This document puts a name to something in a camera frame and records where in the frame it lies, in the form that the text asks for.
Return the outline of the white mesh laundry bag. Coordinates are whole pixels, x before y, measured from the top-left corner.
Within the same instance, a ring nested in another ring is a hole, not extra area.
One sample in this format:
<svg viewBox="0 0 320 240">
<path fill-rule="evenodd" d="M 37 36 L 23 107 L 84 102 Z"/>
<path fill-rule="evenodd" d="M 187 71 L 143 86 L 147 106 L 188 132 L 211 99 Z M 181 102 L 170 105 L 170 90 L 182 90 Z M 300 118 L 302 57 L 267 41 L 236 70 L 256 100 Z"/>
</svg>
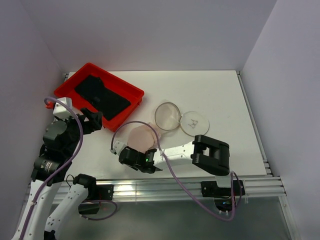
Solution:
<svg viewBox="0 0 320 240">
<path fill-rule="evenodd" d="M 154 123 L 163 131 L 180 128 L 185 134 L 195 137 L 205 135 L 210 129 L 209 120 L 197 111 L 182 113 L 173 102 L 162 102 L 154 111 Z"/>
</svg>

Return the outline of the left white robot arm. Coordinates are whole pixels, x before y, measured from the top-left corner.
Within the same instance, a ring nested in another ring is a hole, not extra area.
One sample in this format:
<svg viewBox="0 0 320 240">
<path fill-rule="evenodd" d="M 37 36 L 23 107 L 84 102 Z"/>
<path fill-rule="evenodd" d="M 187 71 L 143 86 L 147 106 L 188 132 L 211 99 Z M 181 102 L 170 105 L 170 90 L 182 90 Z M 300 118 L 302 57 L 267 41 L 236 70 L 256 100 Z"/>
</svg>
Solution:
<svg viewBox="0 0 320 240">
<path fill-rule="evenodd" d="M 43 135 L 39 157 L 33 164 L 30 193 L 15 240 L 57 240 L 70 215 L 86 198 L 96 194 L 96 179 L 79 174 L 66 197 L 51 212 L 55 196 L 78 154 L 83 136 L 102 128 L 102 113 L 81 109 L 82 114 L 57 118 Z"/>
</svg>

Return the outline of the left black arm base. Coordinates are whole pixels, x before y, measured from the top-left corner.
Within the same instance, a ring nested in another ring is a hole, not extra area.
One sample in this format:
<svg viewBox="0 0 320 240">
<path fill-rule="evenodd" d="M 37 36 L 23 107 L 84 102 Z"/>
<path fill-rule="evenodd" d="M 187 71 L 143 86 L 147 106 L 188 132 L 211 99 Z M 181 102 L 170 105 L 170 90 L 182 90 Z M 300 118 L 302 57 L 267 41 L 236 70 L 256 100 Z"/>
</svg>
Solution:
<svg viewBox="0 0 320 240">
<path fill-rule="evenodd" d="M 80 218 L 88 221 L 103 221 L 111 218 L 118 211 L 113 201 L 114 185 L 97 185 L 78 206 Z"/>
</svg>

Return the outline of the black cloth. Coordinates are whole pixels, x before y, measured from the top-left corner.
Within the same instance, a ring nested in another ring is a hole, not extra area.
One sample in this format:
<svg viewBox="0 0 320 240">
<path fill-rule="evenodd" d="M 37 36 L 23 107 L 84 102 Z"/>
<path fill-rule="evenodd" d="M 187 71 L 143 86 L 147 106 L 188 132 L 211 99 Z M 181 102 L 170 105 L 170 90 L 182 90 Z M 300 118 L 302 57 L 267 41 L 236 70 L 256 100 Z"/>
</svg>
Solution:
<svg viewBox="0 0 320 240">
<path fill-rule="evenodd" d="M 74 90 L 98 112 L 102 112 L 107 121 L 131 105 L 129 100 L 106 88 L 100 77 L 93 75 L 87 76 Z"/>
</svg>

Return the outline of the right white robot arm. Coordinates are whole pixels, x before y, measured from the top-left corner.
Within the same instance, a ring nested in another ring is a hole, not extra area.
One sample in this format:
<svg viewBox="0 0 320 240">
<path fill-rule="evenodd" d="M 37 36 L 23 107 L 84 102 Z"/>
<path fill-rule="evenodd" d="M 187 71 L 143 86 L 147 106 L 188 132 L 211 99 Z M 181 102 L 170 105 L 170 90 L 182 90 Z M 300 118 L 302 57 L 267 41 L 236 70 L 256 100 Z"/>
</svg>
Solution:
<svg viewBox="0 0 320 240">
<path fill-rule="evenodd" d="M 113 144 L 113 150 L 122 165 L 146 174 L 160 172 L 168 165 L 194 165 L 200 168 L 215 176 L 213 181 L 200 183 L 204 198 L 225 199 L 231 194 L 246 194 L 242 180 L 235 179 L 231 184 L 229 144 L 205 135 L 196 135 L 193 141 L 181 146 L 163 150 L 153 148 L 146 152 L 139 152 L 117 140 Z"/>
</svg>

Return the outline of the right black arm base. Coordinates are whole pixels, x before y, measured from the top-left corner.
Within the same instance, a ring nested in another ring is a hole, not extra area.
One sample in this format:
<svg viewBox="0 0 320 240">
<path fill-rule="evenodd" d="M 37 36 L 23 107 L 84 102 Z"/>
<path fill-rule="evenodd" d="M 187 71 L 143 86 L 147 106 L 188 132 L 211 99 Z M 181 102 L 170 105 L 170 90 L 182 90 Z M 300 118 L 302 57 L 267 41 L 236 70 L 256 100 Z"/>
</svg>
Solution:
<svg viewBox="0 0 320 240">
<path fill-rule="evenodd" d="M 204 198 L 213 198 L 216 208 L 223 212 L 229 213 L 232 210 L 232 198 L 230 187 L 218 187 L 216 181 L 202 181 L 201 194 Z M 233 195 L 235 207 L 237 207 L 236 197 L 244 197 L 246 194 L 242 180 L 233 180 Z"/>
</svg>

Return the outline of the pink beige bra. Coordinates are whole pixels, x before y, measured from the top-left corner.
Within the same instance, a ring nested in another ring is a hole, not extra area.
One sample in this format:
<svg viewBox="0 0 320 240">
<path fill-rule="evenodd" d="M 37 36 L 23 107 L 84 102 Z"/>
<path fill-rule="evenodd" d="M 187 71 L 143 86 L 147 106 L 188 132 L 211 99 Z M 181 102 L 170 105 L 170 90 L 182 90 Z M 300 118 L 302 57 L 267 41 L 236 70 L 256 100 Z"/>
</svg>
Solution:
<svg viewBox="0 0 320 240">
<path fill-rule="evenodd" d="M 127 146 L 141 153 L 157 148 L 157 137 L 153 130 L 145 124 L 133 128 L 127 140 Z"/>
</svg>

